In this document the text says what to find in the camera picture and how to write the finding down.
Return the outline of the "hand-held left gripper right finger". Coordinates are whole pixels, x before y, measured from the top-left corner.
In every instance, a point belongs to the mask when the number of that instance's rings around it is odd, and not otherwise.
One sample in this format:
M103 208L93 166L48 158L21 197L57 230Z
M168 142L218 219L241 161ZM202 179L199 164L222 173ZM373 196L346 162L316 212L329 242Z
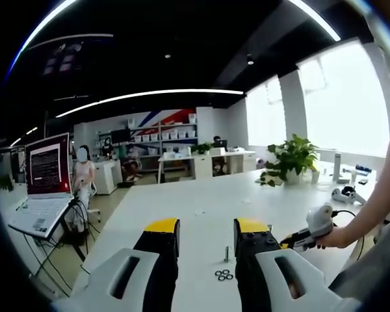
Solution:
M324 274L299 253L282 248L268 227L234 220L235 279L243 311L357 311L360 302L342 298Z

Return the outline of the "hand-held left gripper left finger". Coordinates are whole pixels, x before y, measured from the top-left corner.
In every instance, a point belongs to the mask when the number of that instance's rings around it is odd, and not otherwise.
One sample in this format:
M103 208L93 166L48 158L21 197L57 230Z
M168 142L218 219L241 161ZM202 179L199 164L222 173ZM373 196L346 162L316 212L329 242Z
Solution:
M52 311L171 311L178 277L180 221L148 225L133 248L122 248L88 275L85 287L54 301Z

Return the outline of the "person's right hand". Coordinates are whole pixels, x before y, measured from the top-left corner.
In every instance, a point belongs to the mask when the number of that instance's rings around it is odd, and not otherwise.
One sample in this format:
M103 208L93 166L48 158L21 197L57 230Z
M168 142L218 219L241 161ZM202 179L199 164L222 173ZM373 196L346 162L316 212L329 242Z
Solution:
M317 239L317 248L346 248L350 244L347 227L334 227L327 235Z

